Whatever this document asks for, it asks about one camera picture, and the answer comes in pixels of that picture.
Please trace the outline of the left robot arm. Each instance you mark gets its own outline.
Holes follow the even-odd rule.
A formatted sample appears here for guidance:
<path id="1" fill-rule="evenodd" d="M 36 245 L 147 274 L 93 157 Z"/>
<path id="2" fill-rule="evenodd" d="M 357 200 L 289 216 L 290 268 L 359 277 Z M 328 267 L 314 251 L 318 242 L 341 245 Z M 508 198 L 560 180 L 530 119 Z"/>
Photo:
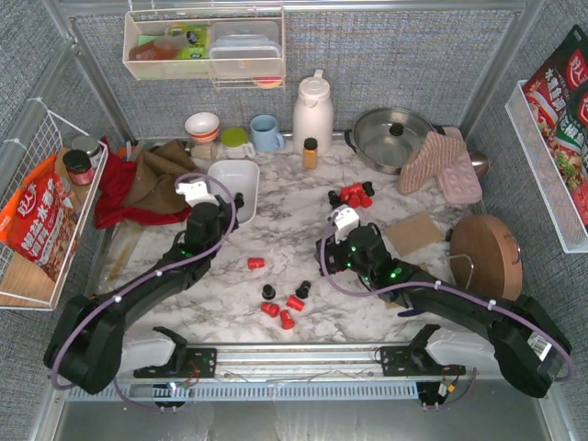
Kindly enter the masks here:
<path id="1" fill-rule="evenodd" d="M 43 358 L 53 388 L 102 391 L 119 372 L 127 330 L 207 274 L 224 240 L 238 228 L 236 214 L 243 205 L 241 193 L 230 195 L 228 201 L 216 196 L 212 202 L 198 203 L 186 229 L 150 270 L 106 294 L 69 299 Z"/>

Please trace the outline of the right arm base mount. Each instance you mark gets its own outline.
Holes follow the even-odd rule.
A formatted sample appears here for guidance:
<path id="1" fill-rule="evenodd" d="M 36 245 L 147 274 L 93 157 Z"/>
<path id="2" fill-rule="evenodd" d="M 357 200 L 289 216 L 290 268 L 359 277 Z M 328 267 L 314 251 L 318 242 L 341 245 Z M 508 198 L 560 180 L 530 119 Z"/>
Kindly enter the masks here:
<path id="1" fill-rule="evenodd" d="M 437 376 L 447 364 L 439 364 L 427 352 L 426 346 L 434 332 L 441 327 L 437 324 L 425 325 L 405 345 L 384 345 L 376 349 L 375 360 L 382 368 L 384 377 L 423 377 Z"/>

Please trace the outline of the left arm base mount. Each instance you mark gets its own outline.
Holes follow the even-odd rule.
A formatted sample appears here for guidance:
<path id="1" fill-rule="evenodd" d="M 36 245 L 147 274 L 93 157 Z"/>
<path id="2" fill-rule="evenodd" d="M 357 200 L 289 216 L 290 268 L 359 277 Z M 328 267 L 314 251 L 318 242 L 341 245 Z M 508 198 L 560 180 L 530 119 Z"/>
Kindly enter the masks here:
<path id="1" fill-rule="evenodd" d="M 218 351 L 213 347 L 189 347 L 183 356 L 173 355 L 160 367 L 133 371 L 136 379 L 212 379 L 215 376 Z"/>

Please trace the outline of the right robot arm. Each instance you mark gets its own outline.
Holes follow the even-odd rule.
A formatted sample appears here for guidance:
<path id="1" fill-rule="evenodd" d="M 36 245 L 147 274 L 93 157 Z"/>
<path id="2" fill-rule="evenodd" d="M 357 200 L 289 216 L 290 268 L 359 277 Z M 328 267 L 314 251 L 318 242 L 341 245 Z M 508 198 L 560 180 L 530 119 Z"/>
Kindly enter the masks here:
<path id="1" fill-rule="evenodd" d="M 374 224 L 354 228 L 343 240 L 329 225 L 315 247 L 320 273 L 334 289 L 386 298 L 468 329 L 490 343 L 503 378 L 524 394 L 542 398 L 553 383 L 573 379 L 571 344 L 535 298 L 494 300 L 447 284 L 392 257 Z"/>

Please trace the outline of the pink striped cloth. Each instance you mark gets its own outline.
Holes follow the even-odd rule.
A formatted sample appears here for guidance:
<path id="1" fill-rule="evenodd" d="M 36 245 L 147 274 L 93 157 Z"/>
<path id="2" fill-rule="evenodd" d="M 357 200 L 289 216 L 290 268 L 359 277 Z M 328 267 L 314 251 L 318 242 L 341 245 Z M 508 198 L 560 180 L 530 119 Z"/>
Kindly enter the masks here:
<path id="1" fill-rule="evenodd" d="M 421 148 L 402 166 L 398 192 L 406 196 L 418 191 L 428 179 L 452 165 L 466 149 L 463 140 L 429 131 Z"/>

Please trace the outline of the brown cardboard square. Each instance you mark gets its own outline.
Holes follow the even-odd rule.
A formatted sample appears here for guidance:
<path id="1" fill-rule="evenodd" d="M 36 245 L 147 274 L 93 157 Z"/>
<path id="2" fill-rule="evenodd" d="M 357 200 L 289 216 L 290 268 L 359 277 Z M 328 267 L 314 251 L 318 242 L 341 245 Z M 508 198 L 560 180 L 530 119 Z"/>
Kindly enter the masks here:
<path id="1" fill-rule="evenodd" d="M 399 256 L 404 257 L 432 243 L 443 242 L 445 234 L 425 212 L 399 220 L 384 229 Z"/>

